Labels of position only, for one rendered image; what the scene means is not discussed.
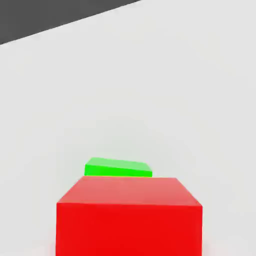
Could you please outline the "small red cube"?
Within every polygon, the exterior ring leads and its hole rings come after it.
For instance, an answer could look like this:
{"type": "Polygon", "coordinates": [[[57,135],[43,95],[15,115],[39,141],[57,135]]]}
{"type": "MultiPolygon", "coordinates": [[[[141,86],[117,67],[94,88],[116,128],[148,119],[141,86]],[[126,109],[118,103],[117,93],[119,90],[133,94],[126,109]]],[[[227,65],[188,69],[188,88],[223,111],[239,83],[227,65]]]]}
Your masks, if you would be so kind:
{"type": "Polygon", "coordinates": [[[202,219],[176,178],[83,176],[56,204],[55,256],[202,256],[202,219]]]}

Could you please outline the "small green cube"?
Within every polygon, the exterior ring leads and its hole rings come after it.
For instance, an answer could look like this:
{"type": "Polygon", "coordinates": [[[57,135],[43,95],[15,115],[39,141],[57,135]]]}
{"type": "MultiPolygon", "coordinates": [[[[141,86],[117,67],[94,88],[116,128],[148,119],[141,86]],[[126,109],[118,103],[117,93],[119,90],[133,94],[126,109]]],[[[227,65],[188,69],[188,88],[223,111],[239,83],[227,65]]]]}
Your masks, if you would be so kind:
{"type": "Polygon", "coordinates": [[[152,177],[151,168],[143,162],[92,157],[84,167],[85,176],[152,177]]]}

